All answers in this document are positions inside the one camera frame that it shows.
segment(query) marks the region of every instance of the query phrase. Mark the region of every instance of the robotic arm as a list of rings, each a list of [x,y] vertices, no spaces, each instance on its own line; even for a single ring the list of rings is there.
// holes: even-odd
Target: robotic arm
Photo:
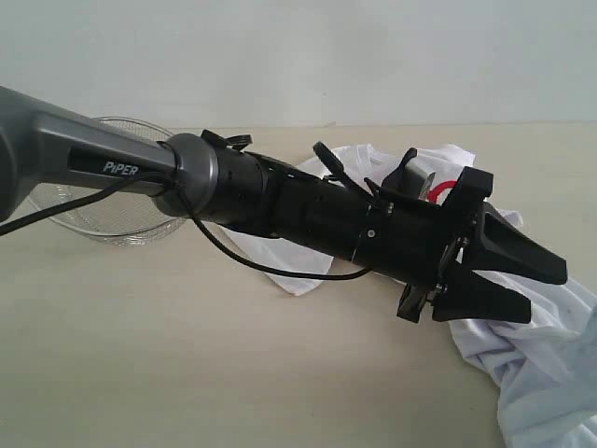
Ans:
[[[563,284],[565,260],[510,226],[485,199],[493,175],[466,167],[442,205],[426,202],[433,173],[407,152],[369,191],[321,142],[324,179],[244,150],[250,137],[204,131],[151,142],[0,87],[0,221],[38,183],[108,188],[120,178],[159,173],[126,190],[149,195],[163,213],[211,221],[266,238],[285,238],[407,283],[397,315],[526,323],[531,304],[475,271],[514,273]],[[463,252],[462,259],[457,260]]]

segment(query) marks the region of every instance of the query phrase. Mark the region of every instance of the black cable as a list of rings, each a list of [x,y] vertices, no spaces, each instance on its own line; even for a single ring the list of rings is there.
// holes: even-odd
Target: black cable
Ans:
[[[68,212],[70,210],[74,210],[75,208],[90,205],[92,203],[97,203],[102,199],[105,199],[108,196],[111,196],[112,194],[127,188],[129,185],[132,185],[135,182],[139,182],[141,180],[149,178],[159,179],[164,183],[172,182],[168,176],[163,175],[162,173],[139,173],[137,175],[132,175],[131,177],[119,180],[118,182],[115,182],[109,187],[101,191],[98,191],[97,193],[85,196],[84,198],[74,199],[73,201],[68,201],[67,203],[53,205],[49,208],[45,208],[38,212],[32,213],[31,215],[27,215],[26,217],[20,217],[18,219],[15,219],[14,221],[10,221],[7,224],[0,226],[0,236],[6,235],[13,231],[17,231],[18,229],[22,229],[25,226],[35,224],[37,221],[41,221],[42,219],[45,219],[47,217],[53,217],[54,215],[59,215],[60,213]]]
[[[353,280],[355,278],[361,277],[369,272],[369,269],[362,269],[360,271],[356,271],[355,273],[342,273],[342,274],[324,274],[324,273],[293,273],[290,271],[284,271],[281,269],[272,268],[270,266],[265,266],[263,264],[255,263],[250,259],[246,259],[236,252],[230,250],[226,247],[217,237],[205,227],[205,225],[198,219],[194,212],[193,207],[190,203],[185,192],[182,190],[180,185],[175,184],[172,179],[162,173],[139,173],[137,175],[132,175],[130,177],[124,178],[115,182],[114,184],[110,185],[109,187],[98,191],[97,193],[93,193],[89,196],[85,196],[84,198],[74,199],[73,201],[69,201],[67,203],[61,203],[58,205],[51,206],[44,210],[40,210],[38,212],[34,212],[31,215],[27,215],[26,217],[20,217],[15,219],[14,221],[10,221],[7,224],[0,226],[0,236],[6,235],[13,231],[17,231],[18,229],[22,229],[25,226],[29,226],[31,224],[35,224],[37,221],[45,219],[47,217],[53,217],[55,215],[59,215],[60,213],[68,212],[70,210],[74,210],[79,207],[83,207],[85,205],[90,205],[92,203],[97,203],[102,199],[111,196],[112,194],[125,189],[129,185],[134,184],[135,182],[139,182],[144,179],[154,178],[159,179],[164,185],[174,184],[176,191],[178,193],[178,197],[182,204],[185,206],[187,211],[188,217],[192,219],[195,223],[197,228],[207,237],[207,239],[215,245],[219,250],[221,250],[224,254],[229,256],[230,258],[234,259],[235,261],[241,263],[242,265],[255,269],[257,271],[262,271],[263,273],[272,273],[275,275],[281,275],[283,277],[291,277],[291,278],[307,278],[312,280]]]

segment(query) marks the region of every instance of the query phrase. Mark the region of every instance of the beige table surface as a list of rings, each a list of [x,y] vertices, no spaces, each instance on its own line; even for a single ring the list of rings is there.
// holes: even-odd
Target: beige table surface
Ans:
[[[318,139],[473,150],[493,203],[597,289],[596,124],[253,134],[291,162]],[[377,275],[294,298],[189,223],[122,248],[43,222],[0,240],[0,285],[3,448],[504,446],[492,381]]]

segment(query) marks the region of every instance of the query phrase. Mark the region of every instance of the white wall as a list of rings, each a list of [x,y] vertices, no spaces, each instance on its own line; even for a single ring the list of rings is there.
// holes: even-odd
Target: white wall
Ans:
[[[597,119],[595,0],[8,0],[0,83],[166,126]]]

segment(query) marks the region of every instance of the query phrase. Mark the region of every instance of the white cloth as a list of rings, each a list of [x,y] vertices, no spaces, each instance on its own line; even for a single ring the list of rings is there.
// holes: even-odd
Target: white cloth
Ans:
[[[400,161],[371,145],[333,151],[348,175],[361,185],[366,176],[381,183]],[[472,165],[475,158],[454,145],[420,149],[418,157],[436,170],[432,187],[455,180],[463,166]],[[299,168],[314,175],[328,174],[316,158]],[[500,213],[512,225],[522,224],[517,212]],[[225,232],[249,258],[262,264],[311,273],[326,273],[331,266],[331,257],[284,240]],[[482,274],[518,290],[533,307],[533,320],[528,325],[477,319],[450,323],[463,358],[488,372],[501,389],[497,418],[507,446],[597,446],[597,297],[572,279],[564,286],[553,286],[515,275]],[[270,277],[296,295],[321,283]]]

